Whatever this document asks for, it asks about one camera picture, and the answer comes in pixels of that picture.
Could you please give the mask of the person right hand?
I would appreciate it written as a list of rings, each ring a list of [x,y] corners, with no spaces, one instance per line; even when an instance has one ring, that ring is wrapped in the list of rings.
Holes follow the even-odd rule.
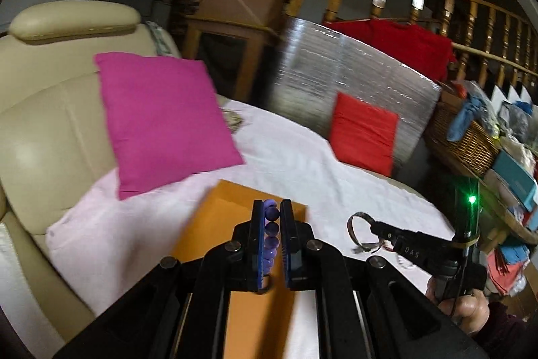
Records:
[[[436,280],[431,277],[426,296],[467,335],[483,329],[490,316],[489,302],[483,291],[473,289],[470,294],[439,301],[435,297]]]

